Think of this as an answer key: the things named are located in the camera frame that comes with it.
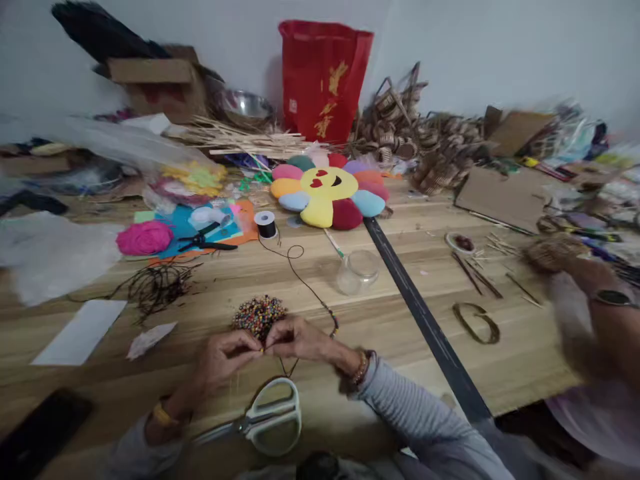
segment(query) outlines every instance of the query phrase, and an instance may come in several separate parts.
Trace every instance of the bracelet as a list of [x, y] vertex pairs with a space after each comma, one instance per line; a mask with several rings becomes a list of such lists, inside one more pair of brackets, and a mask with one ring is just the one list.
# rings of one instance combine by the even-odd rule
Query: bracelet
[[159, 401], [155, 404], [153, 411], [151, 412], [153, 418], [157, 420], [157, 422], [164, 428], [168, 427], [176, 427], [180, 425], [180, 422], [170, 416], [164, 407], [162, 406], [162, 401]]
[[358, 366], [358, 370], [355, 375], [351, 378], [351, 383], [354, 386], [358, 386], [362, 383], [362, 380], [365, 379], [365, 375], [367, 374], [367, 370], [369, 368], [369, 357], [367, 356], [367, 352], [364, 350], [360, 350], [360, 366]]

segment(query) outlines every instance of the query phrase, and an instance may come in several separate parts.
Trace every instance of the red bag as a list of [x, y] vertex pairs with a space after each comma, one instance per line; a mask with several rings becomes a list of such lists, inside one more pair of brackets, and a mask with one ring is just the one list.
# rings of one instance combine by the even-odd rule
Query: red bag
[[343, 143], [351, 131], [373, 34], [339, 23], [286, 20], [282, 35], [285, 126], [307, 140]]

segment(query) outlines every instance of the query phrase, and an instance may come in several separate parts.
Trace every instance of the clear glass cup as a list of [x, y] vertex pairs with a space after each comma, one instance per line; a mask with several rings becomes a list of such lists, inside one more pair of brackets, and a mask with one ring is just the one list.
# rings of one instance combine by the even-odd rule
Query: clear glass cup
[[348, 254], [338, 270], [338, 288], [345, 295], [359, 295], [378, 280], [378, 258], [371, 252], [356, 250]]

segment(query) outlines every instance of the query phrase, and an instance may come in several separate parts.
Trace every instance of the black thread spool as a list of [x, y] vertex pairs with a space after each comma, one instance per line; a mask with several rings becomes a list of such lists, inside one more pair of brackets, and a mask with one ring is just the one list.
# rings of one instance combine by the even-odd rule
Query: black thread spool
[[253, 221], [258, 225], [258, 233], [263, 240], [274, 238], [278, 234], [275, 226], [275, 215], [270, 211], [262, 211], [255, 214]]

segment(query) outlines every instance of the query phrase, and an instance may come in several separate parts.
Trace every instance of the metal bowl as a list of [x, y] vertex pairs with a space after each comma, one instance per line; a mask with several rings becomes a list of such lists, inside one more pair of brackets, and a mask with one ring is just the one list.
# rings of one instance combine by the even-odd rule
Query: metal bowl
[[273, 117], [273, 107], [266, 98], [244, 90], [221, 90], [215, 105], [230, 122], [242, 128], [262, 128]]

